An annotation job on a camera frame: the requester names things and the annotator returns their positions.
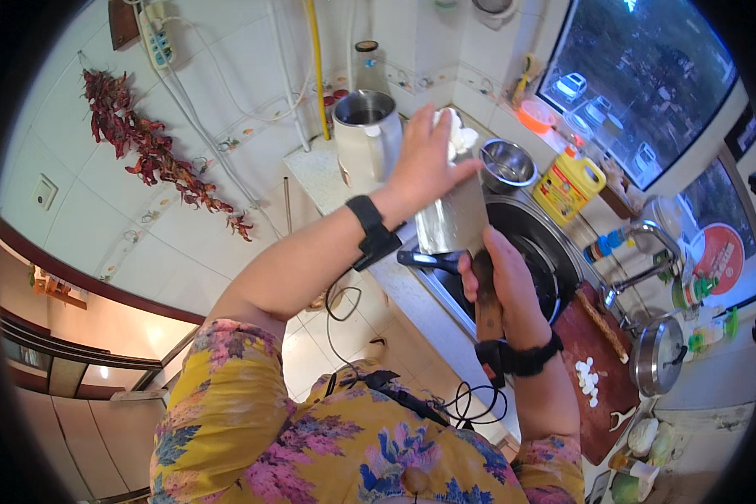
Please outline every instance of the floral shirt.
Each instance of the floral shirt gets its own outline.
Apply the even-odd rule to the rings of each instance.
[[[582,501],[574,438],[524,443],[511,467],[471,430],[421,418],[363,381],[342,386],[346,373],[327,397],[330,375],[295,403],[281,346],[282,338],[232,320],[200,329],[155,431],[151,504],[413,498],[404,486],[409,471],[427,476],[421,500]]]

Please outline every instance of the hanging chili string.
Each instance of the hanging chili string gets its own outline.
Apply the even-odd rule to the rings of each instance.
[[[241,235],[246,241],[252,241],[248,231],[251,225],[244,224],[244,212],[234,213],[232,205],[213,197],[216,187],[204,184],[194,174],[193,166],[188,161],[178,160],[171,152],[172,138],[163,135],[165,124],[152,121],[136,112],[131,107],[131,93],[126,85],[126,73],[115,78],[108,72],[84,70],[86,82],[85,96],[92,110],[92,136],[97,143],[101,134],[115,147],[115,158],[120,159],[126,149],[136,149],[140,154],[135,166],[126,166],[126,171],[140,177],[147,186],[160,180],[172,182],[180,192],[183,202],[196,205],[198,210],[204,206],[210,213],[223,211],[227,213],[227,227]]]

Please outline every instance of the white car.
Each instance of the white car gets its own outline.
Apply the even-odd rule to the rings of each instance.
[[[576,72],[563,75],[552,86],[554,92],[563,96],[568,103],[573,103],[574,100],[582,96],[587,87],[588,81]]]
[[[639,188],[646,187],[660,173],[661,167],[658,166],[655,151],[647,142],[642,142],[630,162],[630,175],[636,186]]]
[[[588,102],[588,105],[585,106],[585,117],[597,126],[605,121],[609,112],[610,102],[608,101],[608,98],[601,94]]]

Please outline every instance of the electric kettle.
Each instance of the electric kettle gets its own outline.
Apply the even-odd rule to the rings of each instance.
[[[391,96],[359,89],[343,97],[333,111],[333,131],[345,184],[366,194],[386,182],[403,140]]]

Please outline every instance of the person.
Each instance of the person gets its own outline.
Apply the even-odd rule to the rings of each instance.
[[[392,175],[369,195],[387,229],[480,166],[449,165],[451,116],[435,127],[432,118],[432,104],[417,111]],[[364,237],[354,212],[339,208],[273,244],[227,287],[155,429],[150,502],[582,501],[580,414],[559,355],[540,373],[514,378],[522,442],[513,464],[474,431],[396,400],[408,394],[433,404],[430,393],[396,378],[381,389],[368,386],[380,369],[377,353],[354,363],[362,379],[345,367],[319,378],[305,402],[289,398],[281,359],[286,321],[361,256]],[[521,254],[492,227],[483,237],[509,345],[543,347],[551,328]],[[467,255],[459,270],[473,302],[477,281]]]

